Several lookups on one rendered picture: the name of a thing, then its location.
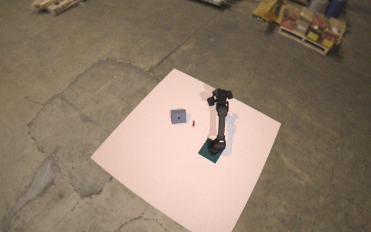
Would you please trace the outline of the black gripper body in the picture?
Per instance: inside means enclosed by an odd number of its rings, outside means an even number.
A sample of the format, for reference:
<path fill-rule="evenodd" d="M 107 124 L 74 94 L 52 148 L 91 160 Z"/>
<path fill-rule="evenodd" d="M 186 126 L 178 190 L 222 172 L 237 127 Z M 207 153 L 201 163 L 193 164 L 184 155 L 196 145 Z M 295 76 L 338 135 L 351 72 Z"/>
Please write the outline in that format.
<path fill-rule="evenodd" d="M 232 96 L 232 93 L 231 93 L 230 90 L 227 92 L 227 97 L 228 97 L 228 99 L 233 99 L 233 96 Z M 218 99 L 213 100 L 213 98 L 210 97 L 210 98 L 207 98 L 207 101 L 208 101 L 210 106 L 213 106 L 218 101 Z"/>

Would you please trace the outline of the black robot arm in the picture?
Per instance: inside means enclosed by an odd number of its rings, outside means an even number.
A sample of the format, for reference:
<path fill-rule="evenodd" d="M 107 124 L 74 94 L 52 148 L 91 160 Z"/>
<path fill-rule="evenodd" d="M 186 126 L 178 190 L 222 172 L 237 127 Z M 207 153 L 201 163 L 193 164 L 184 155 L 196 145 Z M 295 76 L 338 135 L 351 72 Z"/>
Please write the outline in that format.
<path fill-rule="evenodd" d="M 227 90 L 221 90 L 220 88 L 213 90 L 213 95 L 218 99 L 216 103 L 216 111 L 218 112 L 219 116 L 219 124 L 218 124 L 218 135 L 215 140 L 212 140 L 209 144 L 209 151 L 208 153 L 212 156 L 215 156 L 220 150 L 224 151 L 226 147 L 226 140 L 225 140 L 225 117 L 229 111 L 229 101 L 227 100 Z M 227 105 L 226 105 L 227 104 Z M 223 140 L 223 142 L 220 142 Z"/>

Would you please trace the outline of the grey sloped panel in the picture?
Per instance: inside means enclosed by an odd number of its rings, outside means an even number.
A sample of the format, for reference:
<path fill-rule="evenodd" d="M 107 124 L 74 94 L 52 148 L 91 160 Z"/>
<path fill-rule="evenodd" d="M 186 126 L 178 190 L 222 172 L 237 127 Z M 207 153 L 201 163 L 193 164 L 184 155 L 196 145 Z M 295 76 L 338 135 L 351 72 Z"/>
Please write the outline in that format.
<path fill-rule="evenodd" d="M 186 122 L 186 109 L 171 110 L 171 122 L 172 124 L 185 123 Z"/>

